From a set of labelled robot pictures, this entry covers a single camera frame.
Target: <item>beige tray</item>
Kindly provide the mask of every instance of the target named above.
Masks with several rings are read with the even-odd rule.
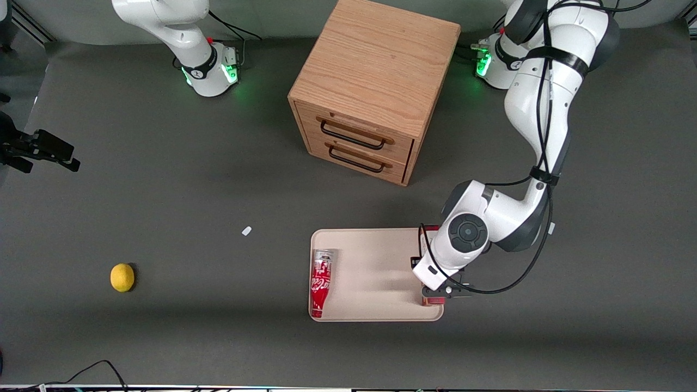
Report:
[[[318,322],[440,319],[443,305],[422,305],[422,285],[411,272],[410,258],[419,255],[418,233],[416,228],[316,231],[310,243],[310,275],[314,249],[334,249],[336,254],[322,318],[312,319]],[[307,299],[307,311],[311,312],[309,295]]]

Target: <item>gray wall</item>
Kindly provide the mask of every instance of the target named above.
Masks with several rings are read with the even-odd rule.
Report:
[[[378,0],[459,23],[463,31],[491,26],[504,12],[499,0]],[[630,6],[641,0],[619,0]],[[15,0],[56,38],[95,45],[155,43],[156,38],[122,22],[110,0]],[[606,0],[614,6],[614,0]],[[648,27],[675,18],[690,0],[654,0],[642,9],[618,14],[623,28]],[[264,37],[319,35],[336,0],[210,0],[221,18]],[[199,26],[208,36],[228,38],[229,32],[206,18]]]

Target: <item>green led light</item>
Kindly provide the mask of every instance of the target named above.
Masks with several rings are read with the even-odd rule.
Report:
[[[479,76],[484,76],[487,73],[487,70],[489,69],[489,64],[491,63],[491,55],[487,52],[484,57],[482,57],[478,62],[477,62],[477,75]]]
[[[222,69],[222,72],[225,73],[225,77],[230,84],[237,82],[237,67],[220,64],[220,69]]]
[[[191,86],[191,80],[189,80],[189,75],[187,75],[186,71],[184,70],[184,67],[181,68],[181,72],[184,73],[184,77],[186,77],[186,84]]]

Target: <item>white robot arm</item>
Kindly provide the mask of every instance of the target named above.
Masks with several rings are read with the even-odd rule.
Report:
[[[208,0],[112,0],[112,5],[124,22],[172,50],[199,95],[218,96],[238,81],[235,49],[208,42],[195,24],[208,14]]]
[[[557,2],[516,0],[508,9],[505,32],[473,46],[483,54],[475,74],[497,89],[508,90],[506,115],[533,148],[537,165],[522,200],[478,181],[455,187],[443,207],[444,222],[430,251],[413,269],[432,290],[472,262],[488,242],[517,252],[537,240],[551,202],[548,188],[558,180],[568,147],[569,106],[588,71],[614,50],[619,32],[608,13],[580,6],[554,9],[545,25],[545,13]],[[562,2],[597,4],[593,0]],[[492,44],[494,51],[489,51]]]

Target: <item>drawer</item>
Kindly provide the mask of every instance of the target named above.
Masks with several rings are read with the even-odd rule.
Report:
[[[350,146],[364,156],[387,158],[406,163],[413,140],[388,133],[384,129],[361,124],[340,114],[296,102],[296,108],[308,139],[323,139]]]
[[[406,169],[403,163],[368,156],[362,151],[355,150],[353,147],[331,143],[326,138],[308,137],[307,141],[309,142],[310,153],[318,158],[401,185],[404,170]]]

